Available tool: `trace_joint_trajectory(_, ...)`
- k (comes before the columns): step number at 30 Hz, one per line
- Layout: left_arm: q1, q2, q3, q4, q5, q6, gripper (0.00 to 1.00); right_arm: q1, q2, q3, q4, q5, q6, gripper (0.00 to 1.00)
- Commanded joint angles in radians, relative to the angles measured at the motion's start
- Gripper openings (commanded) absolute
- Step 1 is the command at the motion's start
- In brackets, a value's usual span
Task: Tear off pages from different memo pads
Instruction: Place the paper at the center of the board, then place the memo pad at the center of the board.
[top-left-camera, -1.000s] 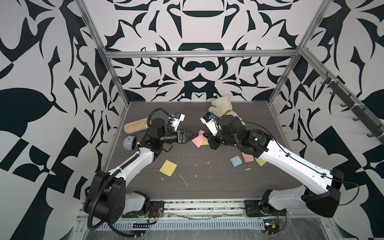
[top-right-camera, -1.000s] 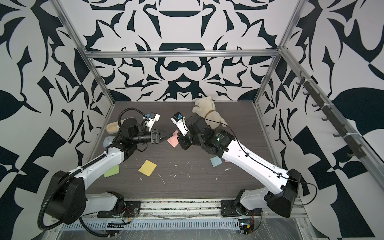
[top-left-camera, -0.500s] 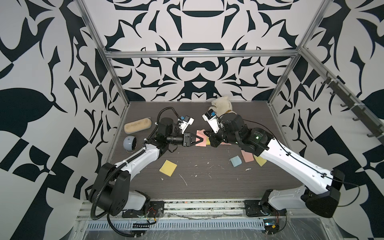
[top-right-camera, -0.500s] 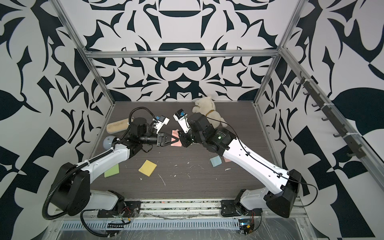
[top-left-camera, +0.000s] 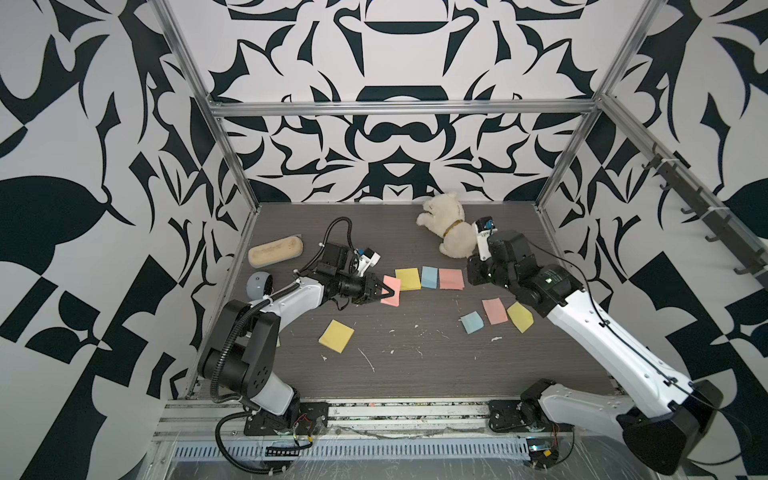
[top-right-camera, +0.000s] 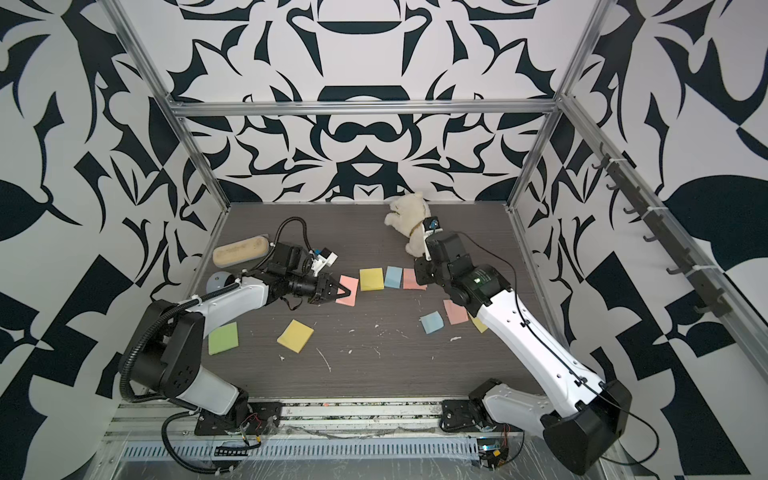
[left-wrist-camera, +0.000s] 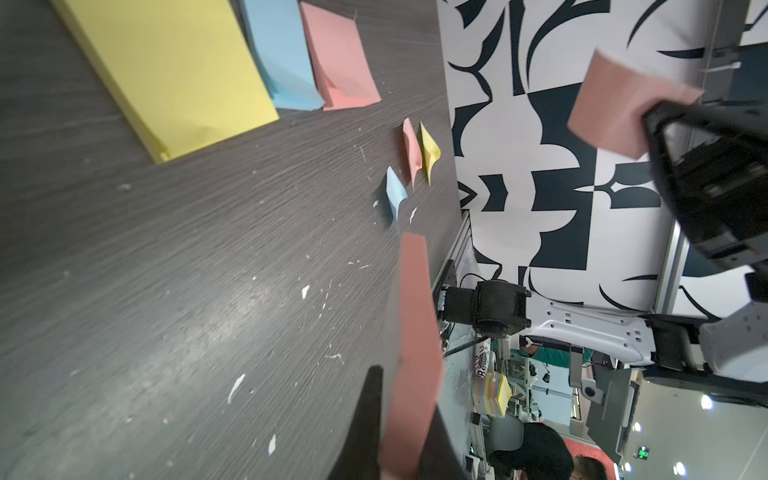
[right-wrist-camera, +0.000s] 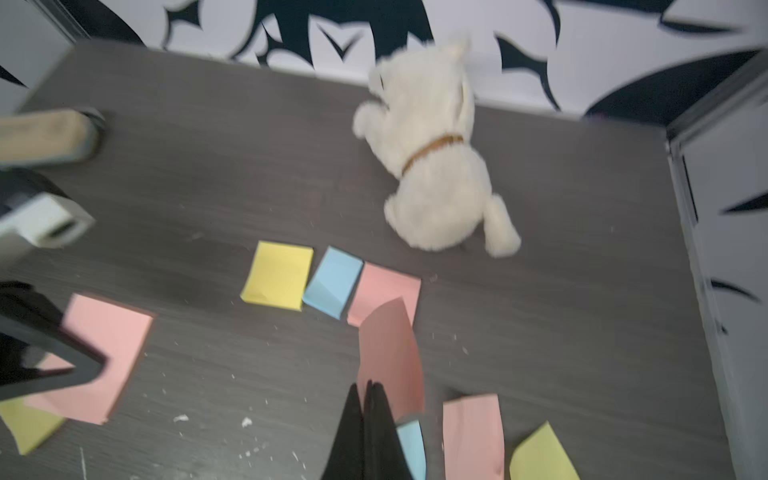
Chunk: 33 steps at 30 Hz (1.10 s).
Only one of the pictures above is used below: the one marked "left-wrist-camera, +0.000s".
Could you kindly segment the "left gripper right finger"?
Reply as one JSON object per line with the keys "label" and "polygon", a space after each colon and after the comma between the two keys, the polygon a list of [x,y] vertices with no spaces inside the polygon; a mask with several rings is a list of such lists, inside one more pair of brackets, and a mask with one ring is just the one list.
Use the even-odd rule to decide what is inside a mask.
{"label": "left gripper right finger", "polygon": [[456,456],[439,409],[436,409],[421,454],[418,479],[464,480],[466,471]]}

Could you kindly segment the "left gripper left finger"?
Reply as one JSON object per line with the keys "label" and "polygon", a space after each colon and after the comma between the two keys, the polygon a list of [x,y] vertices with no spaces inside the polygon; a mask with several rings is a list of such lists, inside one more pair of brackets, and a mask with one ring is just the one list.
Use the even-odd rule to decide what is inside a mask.
{"label": "left gripper left finger", "polygon": [[371,366],[366,374],[341,452],[330,480],[379,480],[383,368]]}

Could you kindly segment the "torn yellow memo page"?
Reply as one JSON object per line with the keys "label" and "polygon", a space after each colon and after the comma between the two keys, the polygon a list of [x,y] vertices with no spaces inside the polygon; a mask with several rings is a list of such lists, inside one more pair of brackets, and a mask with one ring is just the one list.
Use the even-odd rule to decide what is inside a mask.
{"label": "torn yellow memo page", "polygon": [[420,123],[419,134],[422,149],[422,168],[425,172],[428,184],[432,185],[432,170],[435,163],[441,158],[442,152],[437,142],[427,131],[423,122]]}

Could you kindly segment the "blue memo pad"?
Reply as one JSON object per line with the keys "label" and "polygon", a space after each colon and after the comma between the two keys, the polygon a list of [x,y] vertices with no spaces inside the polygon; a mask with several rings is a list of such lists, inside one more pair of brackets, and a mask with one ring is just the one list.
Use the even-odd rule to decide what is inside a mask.
{"label": "blue memo pad", "polygon": [[278,109],[313,111],[319,94],[296,0],[239,3],[246,38],[269,96]]}

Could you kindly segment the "torn blue memo page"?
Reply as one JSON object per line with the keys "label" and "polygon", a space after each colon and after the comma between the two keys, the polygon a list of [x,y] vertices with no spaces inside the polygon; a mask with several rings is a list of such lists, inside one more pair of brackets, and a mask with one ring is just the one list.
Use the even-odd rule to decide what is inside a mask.
{"label": "torn blue memo page", "polygon": [[385,192],[394,221],[398,220],[400,204],[408,198],[407,191],[392,167],[386,171]]}

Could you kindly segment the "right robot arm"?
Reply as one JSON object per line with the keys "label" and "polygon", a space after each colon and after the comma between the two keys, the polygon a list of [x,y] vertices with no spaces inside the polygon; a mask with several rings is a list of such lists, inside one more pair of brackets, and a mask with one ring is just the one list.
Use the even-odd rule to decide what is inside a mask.
{"label": "right robot arm", "polygon": [[442,283],[440,320],[480,340],[520,335],[571,354],[584,349],[638,367],[656,384],[715,401],[767,403],[767,124],[755,116],[662,101],[642,117],[653,180],[692,245],[720,270],[744,268],[749,302],[714,319],[609,313],[568,305],[500,279]]}

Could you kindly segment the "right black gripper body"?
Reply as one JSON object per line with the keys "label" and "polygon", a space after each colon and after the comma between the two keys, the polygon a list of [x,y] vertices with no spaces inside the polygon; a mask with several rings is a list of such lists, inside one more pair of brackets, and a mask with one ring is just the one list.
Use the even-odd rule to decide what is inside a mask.
{"label": "right black gripper body", "polygon": [[643,115],[650,169],[689,243],[721,270],[767,274],[767,121],[664,100]]}

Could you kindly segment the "yellow memo pad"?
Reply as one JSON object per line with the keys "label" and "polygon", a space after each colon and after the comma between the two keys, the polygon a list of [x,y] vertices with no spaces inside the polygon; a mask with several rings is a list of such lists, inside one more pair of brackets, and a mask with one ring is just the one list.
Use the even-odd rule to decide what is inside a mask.
{"label": "yellow memo pad", "polygon": [[156,163],[278,120],[230,2],[53,6]]}

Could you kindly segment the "pink memo pad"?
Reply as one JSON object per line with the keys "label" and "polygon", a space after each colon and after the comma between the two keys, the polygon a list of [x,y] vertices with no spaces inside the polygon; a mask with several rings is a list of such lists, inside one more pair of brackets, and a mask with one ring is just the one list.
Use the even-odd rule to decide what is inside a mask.
{"label": "pink memo pad", "polygon": [[355,21],[304,1],[299,9],[323,110],[380,102]]}

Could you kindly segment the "torn pink memo page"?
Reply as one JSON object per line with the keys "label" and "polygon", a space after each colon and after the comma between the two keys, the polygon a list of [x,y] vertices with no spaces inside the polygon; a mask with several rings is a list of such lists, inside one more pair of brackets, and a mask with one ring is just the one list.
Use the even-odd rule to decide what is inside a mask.
{"label": "torn pink memo page", "polygon": [[409,118],[403,121],[402,131],[405,139],[405,149],[407,155],[407,162],[410,175],[410,184],[416,185],[416,176],[423,166],[423,157],[421,147],[413,127],[413,124]]}

